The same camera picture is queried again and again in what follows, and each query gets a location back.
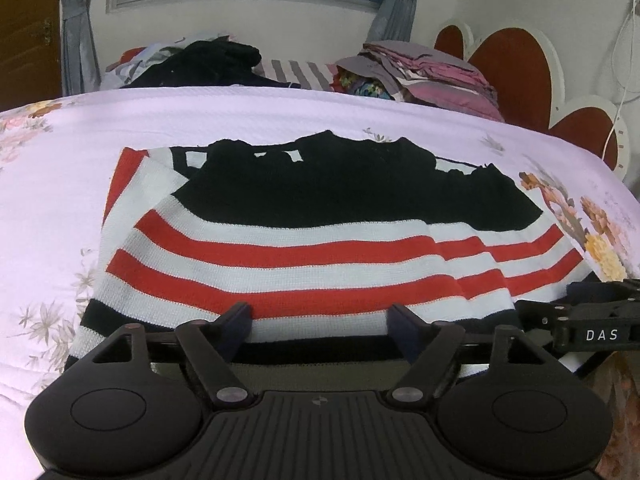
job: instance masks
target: door handle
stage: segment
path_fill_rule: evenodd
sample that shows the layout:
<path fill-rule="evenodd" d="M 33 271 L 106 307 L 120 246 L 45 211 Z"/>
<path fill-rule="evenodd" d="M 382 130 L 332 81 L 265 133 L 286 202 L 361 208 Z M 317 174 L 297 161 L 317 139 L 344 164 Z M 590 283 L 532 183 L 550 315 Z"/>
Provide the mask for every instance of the door handle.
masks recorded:
<path fill-rule="evenodd" d="M 42 22 L 42 28 L 38 32 L 32 33 L 31 37 L 42 38 L 44 40 L 45 45 L 50 45 L 52 40 L 51 31 L 52 31 L 51 19 L 47 18 L 46 20 L 44 20 L 44 22 Z"/>

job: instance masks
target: red stripe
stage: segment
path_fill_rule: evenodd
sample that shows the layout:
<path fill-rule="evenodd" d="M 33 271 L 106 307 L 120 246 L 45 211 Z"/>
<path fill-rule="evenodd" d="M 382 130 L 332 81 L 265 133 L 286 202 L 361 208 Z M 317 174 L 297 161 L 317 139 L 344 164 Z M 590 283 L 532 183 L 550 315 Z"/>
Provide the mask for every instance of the red stripe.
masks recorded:
<path fill-rule="evenodd" d="M 391 264 L 427 254 L 439 254 L 445 260 L 489 252 L 497 262 L 539 256 L 561 238 L 556 225 L 533 242 L 487 247 L 478 237 L 436 243 L 428 236 L 415 236 L 391 242 L 358 240 L 328 242 L 311 246 L 265 247 L 193 240 L 169 225 L 155 210 L 138 222 L 136 228 L 155 245 L 179 256 L 227 267 L 321 266 L 331 264 Z"/>
<path fill-rule="evenodd" d="M 118 197 L 122 194 L 124 189 L 128 186 L 131 179 L 136 174 L 142 159 L 149 156 L 147 150 L 132 150 L 131 148 L 125 148 L 120 154 L 116 170 L 113 172 L 113 178 L 111 179 L 111 186 L 107 195 L 107 203 L 104 207 L 104 217 L 102 223 L 107 219 L 107 216 L 113 208 Z"/>
<path fill-rule="evenodd" d="M 582 256 L 575 249 L 571 249 L 558 263 L 548 269 L 540 269 L 522 276 L 511 276 L 507 278 L 509 292 L 512 297 L 521 296 L 541 286 L 562 281 L 569 272 L 582 261 Z"/>
<path fill-rule="evenodd" d="M 107 272 L 155 298 L 210 312 L 222 313 L 229 305 L 246 301 L 256 318 L 359 314 L 382 310 L 394 302 L 418 304 L 451 296 L 470 299 L 506 288 L 500 270 L 492 269 L 458 280 L 452 276 L 430 276 L 415 282 L 371 288 L 234 293 L 168 276 L 143 265 L 123 250 L 116 252 Z"/>

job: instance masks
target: bed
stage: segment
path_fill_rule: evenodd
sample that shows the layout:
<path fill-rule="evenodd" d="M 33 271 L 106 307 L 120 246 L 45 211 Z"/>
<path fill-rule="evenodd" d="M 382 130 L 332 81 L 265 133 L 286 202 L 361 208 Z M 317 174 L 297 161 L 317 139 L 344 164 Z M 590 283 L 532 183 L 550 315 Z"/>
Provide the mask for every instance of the bed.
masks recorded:
<path fill-rule="evenodd" d="M 528 50 L 511 48 L 509 61 L 505 44 L 514 34 Z M 597 96 L 564 103 L 550 43 L 520 26 L 474 44 L 463 24 L 447 23 L 436 48 L 478 63 L 498 90 L 506 123 L 334 92 L 237 87 L 96 92 L 0 114 L 0 447 L 9 457 L 0 477 L 29 480 L 42 471 L 22 428 L 25 409 L 62 370 L 94 291 L 105 197 L 125 146 L 226 138 L 264 145 L 327 129 L 355 140 L 406 137 L 434 153 L 443 171 L 494 164 L 549 212 L 602 280 L 640 278 L 640 204 L 620 182 L 628 165 L 622 120 L 605 164 L 598 152 L 613 104 Z M 517 85 L 501 73 L 520 55 L 545 63 L 536 84 Z M 581 358 L 565 365 L 575 369 Z M 599 466 L 609 480 L 636 478 L 639 470 L 634 359 L 614 354 L 586 379 L 616 417 Z"/>

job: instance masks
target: curtain tieback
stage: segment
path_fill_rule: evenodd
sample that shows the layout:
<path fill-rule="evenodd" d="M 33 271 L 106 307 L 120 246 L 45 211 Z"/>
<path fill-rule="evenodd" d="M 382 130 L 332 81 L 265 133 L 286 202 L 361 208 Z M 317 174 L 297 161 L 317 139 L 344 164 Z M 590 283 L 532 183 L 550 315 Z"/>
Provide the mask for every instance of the curtain tieback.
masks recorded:
<path fill-rule="evenodd" d="M 65 20 L 69 18 L 74 18 L 76 16 L 80 16 L 87 12 L 87 8 L 83 4 L 75 4 L 75 5 L 65 5 L 62 7 L 62 17 Z"/>

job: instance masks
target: striped sweater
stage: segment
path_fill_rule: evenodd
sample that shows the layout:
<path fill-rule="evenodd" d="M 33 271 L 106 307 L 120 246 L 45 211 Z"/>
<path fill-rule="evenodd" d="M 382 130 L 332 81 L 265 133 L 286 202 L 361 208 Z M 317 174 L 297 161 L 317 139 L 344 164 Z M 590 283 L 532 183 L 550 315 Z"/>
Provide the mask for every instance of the striped sweater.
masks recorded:
<path fill-rule="evenodd" d="M 515 299 L 554 300 L 590 272 L 494 166 L 443 171 L 406 139 L 331 132 L 125 149 L 100 266 L 67 366 L 127 322 L 171 330 L 238 301 L 253 309 L 254 356 L 304 353 L 309 340 L 375 354 L 392 303 L 488 332 L 518 324 Z"/>

